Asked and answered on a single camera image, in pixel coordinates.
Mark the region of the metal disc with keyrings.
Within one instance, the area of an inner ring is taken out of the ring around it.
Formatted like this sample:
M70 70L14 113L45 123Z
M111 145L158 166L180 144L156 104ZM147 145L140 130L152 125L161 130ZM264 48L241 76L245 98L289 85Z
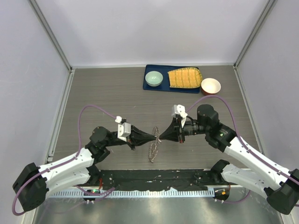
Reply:
M162 141L159 139L160 131L157 126L153 128L152 134L154 135L155 140L151 141L149 144L148 160L149 162L154 163L154 160L158 153L158 144L160 144Z

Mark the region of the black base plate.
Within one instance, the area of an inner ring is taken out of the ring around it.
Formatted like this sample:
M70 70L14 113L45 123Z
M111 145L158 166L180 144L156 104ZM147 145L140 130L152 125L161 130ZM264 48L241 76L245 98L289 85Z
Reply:
M178 191L206 190L208 186L228 185L219 174L203 169L101 170L88 182L104 190Z

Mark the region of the pale green bowl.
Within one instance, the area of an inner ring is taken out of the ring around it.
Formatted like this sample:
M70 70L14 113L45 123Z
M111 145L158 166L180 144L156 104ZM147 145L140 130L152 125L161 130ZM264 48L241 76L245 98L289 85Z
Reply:
M150 71L145 75L146 83L151 87L159 86L163 81L163 75L158 71Z

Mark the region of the brown bowl white inside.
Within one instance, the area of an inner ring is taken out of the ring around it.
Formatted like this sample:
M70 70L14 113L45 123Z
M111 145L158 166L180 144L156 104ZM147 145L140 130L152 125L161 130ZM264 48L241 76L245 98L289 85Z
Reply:
M204 95L215 95L221 90L221 84L214 78L205 78L201 82L201 91Z

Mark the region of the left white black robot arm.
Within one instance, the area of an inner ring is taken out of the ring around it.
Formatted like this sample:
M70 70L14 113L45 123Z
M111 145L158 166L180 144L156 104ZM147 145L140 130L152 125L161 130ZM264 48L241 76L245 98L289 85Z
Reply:
M111 132L102 126L96 127L89 143L78 152L49 164L26 165L13 183L16 193L12 205L13 214L20 216L31 211L52 194L69 187L86 183L95 186L100 175L93 169L110 154L108 147L128 145L134 150L156 139L154 135L129 123L119 125L118 128L118 131Z

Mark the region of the yellow woven bamboo basket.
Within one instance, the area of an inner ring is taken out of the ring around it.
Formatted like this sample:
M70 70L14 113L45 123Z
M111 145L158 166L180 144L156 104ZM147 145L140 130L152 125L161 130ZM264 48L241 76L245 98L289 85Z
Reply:
M185 67L167 72L171 88L195 89L201 86L202 74L198 68Z

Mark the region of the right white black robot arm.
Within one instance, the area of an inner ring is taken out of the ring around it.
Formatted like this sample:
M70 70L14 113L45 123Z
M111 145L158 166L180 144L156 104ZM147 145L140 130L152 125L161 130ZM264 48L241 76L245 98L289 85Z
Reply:
M235 130L219 121L218 112L211 105L200 105L196 119L187 115L184 106L174 105L172 116L170 126L159 137L161 140L184 143L187 136L203 134L210 146L249 168L242 170L228 161L219 160L211 168L214 183L241 185L265 198L272 208L285 215L297 206L298 169L290 171L255 150Z

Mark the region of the dark blue tray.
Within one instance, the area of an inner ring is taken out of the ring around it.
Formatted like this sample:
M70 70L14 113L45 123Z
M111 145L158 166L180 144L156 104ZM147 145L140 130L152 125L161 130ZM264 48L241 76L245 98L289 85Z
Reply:
M148 64L145 67L144 78L143 78L143 89L147 91L164 91L164 92L179 92L179 93L200 93L200 88L183 89L183 88L171 88L169 82L168 72L171 70L186 68L186 66L172 66L172 65L153 65ZM147 84L145 76L151 71L160 72L163 75L162 83L157 87L152 87Z

